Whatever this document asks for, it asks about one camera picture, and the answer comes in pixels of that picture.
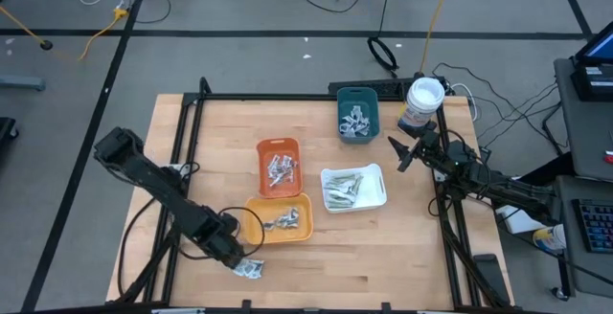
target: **orange bin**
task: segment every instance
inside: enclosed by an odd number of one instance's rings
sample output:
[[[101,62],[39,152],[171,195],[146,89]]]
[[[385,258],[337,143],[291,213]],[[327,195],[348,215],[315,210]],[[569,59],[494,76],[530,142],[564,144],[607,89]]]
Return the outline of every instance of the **orange bin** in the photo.
[[[264,244],[291,241],[302,241],[313,234],[313,210],[310,198],[304,193],[290,198],[277,198],[275,200],[251,198],[247,200],[245,208],[256,213],[262,223],[273,221],[286,214],[291,208],[298,209],[298,228],[275,228],[264,233]],[[261,226],[258,219],[250,213],[244,213],[240,222],[240,234],[250,244],[258,245],[261,242]]]
[[[258,156],[260,158],[260,195],[264,198],[280,198],[298,195],[303,190],[303,173],[300,162],[300,149],[298,141],[293,138],[277,138],[263,140],[258,143]],[[298,162],[294,168],[294,182],[283,182],[270,187],[274,179],[268,178],[268,165],[275,155],[282,159],[285,155],[292,161]]]

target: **desk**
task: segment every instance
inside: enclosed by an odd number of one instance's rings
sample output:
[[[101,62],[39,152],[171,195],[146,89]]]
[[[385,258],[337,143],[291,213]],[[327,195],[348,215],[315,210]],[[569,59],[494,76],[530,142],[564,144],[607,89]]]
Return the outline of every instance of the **desk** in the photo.
[[[560,176],[556,180],[556,191],[563,203],[562,222],[568,251],[568,259],[573,263],[611,279],[613,275],[613,256],[588,253],[583,245],[579,224],[575,217],[573,199],[612,200],[613,184]],[[579,291],[613,298],[613,286],[608,285],[575,269],[570,269],[572,279]]]
[[[145,154],[158,165],[170,159],[182,98],[157,98]],[[249,197],[258,195],[257,142],[293,137],[300,143],[304,192],[312,202],[315,230],[304,242],[264,245],[254,255],[265,260],[260,280],[240,278],[216,261],[179,257],[170,304],[240,307],[241,301],[248,299],[256,308],[380,309],[381,303],[389,302],[394,309],[451,309],[440,225],[426,208],[434,197],[431,171],[415,162],[405,173],[398,172],[397,156],[386,138],[393,136],[410,146],[415,143],[396,128],[400,106],[400,102],[380,102],[378,138],[366,146],[349,146],[337,137],[335,101],[206,100],[195,153],[201,171],[192,178],[190,199],[216,211],[244,205]],[[445,99],[445,116],[448,127],[476,149],[466,99]],[[372,211],[328,213],[322,199],[321,170],[370,163],[379,164],[383,170],[387,203]],[[146,192],[134,191],[126,224],[148,200]],[[472,253],[497,255],[512,298],[491,209],[467,200],[463,205]],[[158,213],[156,203],[130,234],[125,286],[150,257]],[[187,241],[182,246],[193,255],[199,252]],[[465,271],[458,260],[456,263],[464,303],[468,304]],[[161,293],[159,280],[165,268],[163,262],[154,300]],[[109,300],[118,297],[116,274],[117,268],[109,286]]]
[[[613,181],[613,167],[607,164],[604,151],[613,149],[609,130],[613,130],[613,102],[581,101],[571,80],[575,71],[570,59],[557,59],[557,88],[564,112],[571,151],[522,177],[533,185],[551,183],[558,175],[578,175]]]

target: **yellow object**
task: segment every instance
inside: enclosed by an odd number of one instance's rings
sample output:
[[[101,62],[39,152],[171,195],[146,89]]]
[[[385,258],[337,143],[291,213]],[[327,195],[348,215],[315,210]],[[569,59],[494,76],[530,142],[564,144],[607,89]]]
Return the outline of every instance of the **yellow object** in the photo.
[[[83,50],[83,54],[80,55],[79,60],[83,60],[85,58],[85,56],[87,56],[87,52],[89,52],[89,46],[92,44],[92,41],[94,41],[94,39],[96,37],[106,33],[106,31],[108,31],[111,28],[113,28],[113,26],[115,26],[115,24],[117,22],[119,22],[120,19],[122,19],[122,18],[127,16],[127,10],[124,10],[124,9],[116,8],[114,10],[114,12],[115,12],[115,19],[113,19],[113,22],[111,22],[111,24],[106,26],[106,28],[104,28],[103,30],[97,32],[94,36],[89,38],[89,40],[87,41],[87,44],[85,45],[85,50]]]
[[[35,38],[36,41],[38,41],[40,44],[44,44],[45,40],[43,40],[42,38],[40,38],[40,36],[34,34],[31,30],[28,29],[28,27],[26,27],[23,23],[21,23],[21,21],[19,21],[15,16],[13,16],[10,12],[8,12],[6,9],[4,9],[3,6],[0,6],[0,11],[5,14],[8,18],[10,18],[12,20],[12,22],[14,22],[17,26],[19,26],[19,28],[21,28],[22,30],[24,30],[27,34],[29,34],[31,37]]]
[[[443,6],[443,2],[444,2],[444,0],[439,0],[439,5],[437,6],[436,10],[434,11],[434,15],[432,16],[432,20],[430,21],[430,28],[428,28],[428,34],[425,37],[425,45],[423,46],[423,56],[421,56],[421,65],[420,65],[420,72],[421,73],[423,73],[423,67],[425,66],[425,60],[426,60],[426,58],[428,56],[428,46],[430,45],[430,35],[432,34],[432,30],[434,29],[434,25],[437,23],[437,19],[439,18],[439,12],[441,12],[441,7]],[[398,118],[399,119],[400,119],[400,117],[402,117],[402,114],[406,110],[406,98],[403,98],[403,100],[405,100],[405,102],[402,105],[402,108],[400,109],[400,112],[398,114]]]
[[[247,200],[245,208],[253,210],[260,217],[262,223],[276,220],[279,216],[288,213],[291,208],[298,209],[298,228],[281,229],[275,227],[273,230],[266,231],[264,244],[303,241],[313,234],[313,210],[310,205],[310,198],[304,193],[287,198],[251,198]],[[252,245],[260,244],[261,226],[256,217],[250,213],[244,213],[240,227],[242,227],[240,234],[247,242]]]

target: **yellow bin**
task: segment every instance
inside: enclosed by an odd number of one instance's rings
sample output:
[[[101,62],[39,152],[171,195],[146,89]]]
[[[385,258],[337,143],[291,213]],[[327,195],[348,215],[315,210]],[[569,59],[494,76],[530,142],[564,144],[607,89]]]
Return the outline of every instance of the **yellow bin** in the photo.
[[[266,231],[264,244],[303,241],[313,234],[313,210],[310,205],[310,198],[304,193],[287,198],[251,198],[247,200],[245,207],[253,210],[260,217],[262,223],[277,219],[279,216],[286,214],[291,208],[298,209],[298,228],[275,228],[271,231]],[[252,245],[260,244],[261,226],[256,217],[249,212],[245,212],[240,226],[242,227],[240,229],[242,238]]]

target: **keyboard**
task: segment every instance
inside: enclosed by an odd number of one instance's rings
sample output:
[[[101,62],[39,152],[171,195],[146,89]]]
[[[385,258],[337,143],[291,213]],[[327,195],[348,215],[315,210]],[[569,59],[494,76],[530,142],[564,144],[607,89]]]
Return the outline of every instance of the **keyboard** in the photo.
[[[587,251],[613,253],[613,201],[574,199],[573,207]]]

